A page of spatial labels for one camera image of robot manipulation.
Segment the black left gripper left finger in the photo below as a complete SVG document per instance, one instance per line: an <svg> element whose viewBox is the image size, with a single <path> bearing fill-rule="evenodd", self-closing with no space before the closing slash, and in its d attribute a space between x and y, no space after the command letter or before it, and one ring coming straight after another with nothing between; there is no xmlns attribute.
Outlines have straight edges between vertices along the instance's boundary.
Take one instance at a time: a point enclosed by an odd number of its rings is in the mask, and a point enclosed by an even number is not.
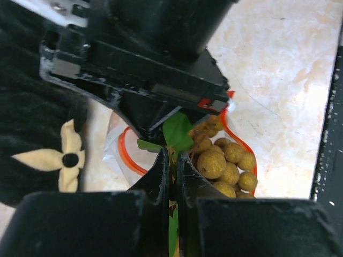
<svg viewBox="0 0 343 257"><path fill-rule="evenodd" d="M126 256L168 256L169 158L165 148L127 193L135 200L125 213L131 238L125 246Z"/></svg>

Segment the brown longan bunch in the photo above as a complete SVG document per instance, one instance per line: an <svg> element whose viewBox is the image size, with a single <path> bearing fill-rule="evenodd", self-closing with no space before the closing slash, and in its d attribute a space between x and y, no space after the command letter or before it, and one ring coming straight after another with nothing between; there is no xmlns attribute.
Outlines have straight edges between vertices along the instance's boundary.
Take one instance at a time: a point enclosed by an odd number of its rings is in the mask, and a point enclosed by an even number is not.
<svg viewBox="0 0 343 257"><path fill-rule="evenodd" d="M186 114L176 112L163 122L162 133L165 148L142 140L138 147L158 151L144 177L152 171L165 177L168 255L180 256L200 245L197 199L252 197L257 164L249 146L229 130L224 114L192 126Z"/></svg>

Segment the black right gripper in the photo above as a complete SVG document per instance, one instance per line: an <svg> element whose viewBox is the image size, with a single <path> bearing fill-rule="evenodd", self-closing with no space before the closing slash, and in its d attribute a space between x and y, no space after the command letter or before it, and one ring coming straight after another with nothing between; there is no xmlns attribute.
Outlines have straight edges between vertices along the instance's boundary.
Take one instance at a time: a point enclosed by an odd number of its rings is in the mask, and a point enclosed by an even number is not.
<svg viewBox="0 0 343 257"><path fill-rule="evenodd" d="M229 82L206 46L233 1L84 1L86 26L44 21L41 77L113 109L162 142L176 112L195 125L228 107Z"/></svg>

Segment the clear zip bag orange zipper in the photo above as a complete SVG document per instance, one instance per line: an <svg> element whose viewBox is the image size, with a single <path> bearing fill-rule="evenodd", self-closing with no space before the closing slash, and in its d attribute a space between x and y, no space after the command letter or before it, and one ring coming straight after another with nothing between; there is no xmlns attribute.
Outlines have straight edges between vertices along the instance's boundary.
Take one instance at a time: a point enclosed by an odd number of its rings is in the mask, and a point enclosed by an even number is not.
<svg viewBox="0 0 343 257"><path fill-rule="evenodd" d="M178 154L186 151L194 168L224 195L252 198L258 184L257 161L252 149L230 130L227 115L235 108L229 100L226 110L191 127L185 115L176 113L163 125L167 132L169 165L176 171ZM103 160L129 186L153 166L161 146L138 138L117 114L112 114Z"/></svg>

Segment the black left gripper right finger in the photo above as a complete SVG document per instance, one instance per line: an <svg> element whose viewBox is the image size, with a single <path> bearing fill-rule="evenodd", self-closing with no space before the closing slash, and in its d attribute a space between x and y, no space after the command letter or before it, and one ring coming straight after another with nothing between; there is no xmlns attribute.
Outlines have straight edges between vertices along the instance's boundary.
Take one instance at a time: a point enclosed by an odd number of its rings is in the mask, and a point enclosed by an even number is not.
<svg viewBox="0 0 343 257"><path fill-rule="evenodd" d="M193 166L186 151L177 158L178 228L181 256L215 256L225 196Z"/></svg>

